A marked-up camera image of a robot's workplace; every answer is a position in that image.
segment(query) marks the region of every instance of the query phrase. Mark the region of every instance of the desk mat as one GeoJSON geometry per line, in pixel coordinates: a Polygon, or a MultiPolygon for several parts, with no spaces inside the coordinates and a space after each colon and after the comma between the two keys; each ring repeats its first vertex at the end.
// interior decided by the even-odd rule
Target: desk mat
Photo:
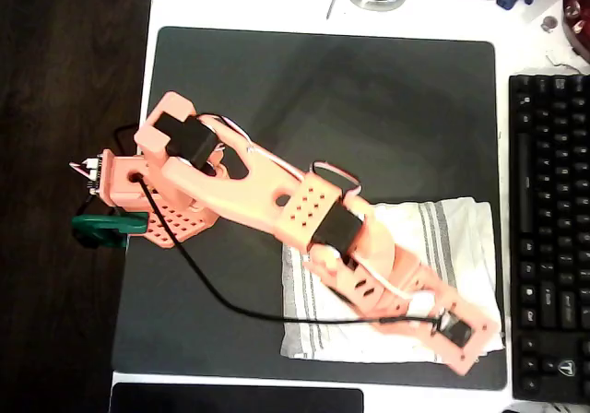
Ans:
{"type": "Polygon", "coordinates": [[[118,383],[111,413],[362,413],[354,388],[118,383]]]}
{"type": "MultiPolygon", "coordinates": [[[[489,43],[220,29],[159,32],[149,109],[175,90],[302,169],[355,172],[373,203],[491,203],[502,305],[494,50],[489,43]]],[[[227,158],[230,171],[238,170],[227,158]]],[[[219,220],[184,244],[232,302],[282,313],[281,245],[219,220]]],[[[316,328],[308,325],[302,328],[316,328]]],[[[505,352],[466,377],[442,365],[280,356],[282,324],[220,306],[173,250],[131,240],[112,364],[119,372],[502,389],[505,352]]]]}

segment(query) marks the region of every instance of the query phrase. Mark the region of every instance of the dark wooden surface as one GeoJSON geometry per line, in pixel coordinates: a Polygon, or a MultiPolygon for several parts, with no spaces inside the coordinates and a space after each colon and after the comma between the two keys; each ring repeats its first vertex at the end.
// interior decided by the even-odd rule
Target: dark wooden surface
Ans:
{"type": "Polygon", "coordinates": [[[148,15],[0,0],[0,411],[107,410],[124,252],[70,236],[86,189],[67,163],[137,120],[148,15]]]}

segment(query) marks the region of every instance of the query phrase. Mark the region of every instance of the orange robotic arm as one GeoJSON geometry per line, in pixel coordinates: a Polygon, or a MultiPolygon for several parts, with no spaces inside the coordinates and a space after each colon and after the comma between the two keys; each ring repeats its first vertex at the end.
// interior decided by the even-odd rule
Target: orange robotic arm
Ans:
{"type": "MultiPolygon", "coordinates": [[[[290,166],[229,120],[197,115],[189,100],[169,92],[139,128],[135,141],[141,156],[115,157],[110,150],[100,156],[90,191],[106,204],[151,212],[136,180],[141,175],[179,241],[223,217],[309,253],[306,266],[344,296],[360,317],[416,314],[421,300],[419,314],[440,317],[441,324],[433,328],[409,321],[374,324],[375,328],[418,338],[460,374],[467,373],[499,331],[498,323],[440,281],[416,255],[395,244],[367,201],[343,193],[313,171],[290,166]],[[190,147],[175,139],[179,132],[189,136],[190,147]],[[228,176],[221,164],[223,145],[241,158],[248,169],[245,178],[228,176]],[[289,197],[284,206],[277,203],[282,195],[289,197]]],[[[153,213],[143,236],[162,247],[173,246],[153,213]]]]}

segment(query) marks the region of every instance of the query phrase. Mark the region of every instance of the cloth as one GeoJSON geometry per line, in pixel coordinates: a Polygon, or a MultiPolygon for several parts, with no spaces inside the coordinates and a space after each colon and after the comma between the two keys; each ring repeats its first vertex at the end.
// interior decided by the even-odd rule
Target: cloth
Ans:
{"type": "MultiPolygon", "coordinates": [[[[395,242],[414,252],[462,297],[497,322],[496,259],[488,203],[457,198],[438,203],[378,204],[376,217],[395,242]]],[[[299,318],[358,317],[337,295],[308,271],[299,251],[283,246],[284,314],[299,318]]],[[[500,334],[485,351],[503,348],[500,334]]],[[[281,355],[307,360],[346,362],[439,362],[417,339],[379,333],[370,324],[285,324],[281,355]]]]}

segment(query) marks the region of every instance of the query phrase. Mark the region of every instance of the keyboard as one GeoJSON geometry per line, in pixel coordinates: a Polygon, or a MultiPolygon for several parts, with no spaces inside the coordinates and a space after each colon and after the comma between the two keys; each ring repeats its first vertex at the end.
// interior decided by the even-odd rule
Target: keyboard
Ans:
{"type": "Polygon", "coordinates": [[[590,403],[590,77],[510,78],[513,394],[590,403]]]}

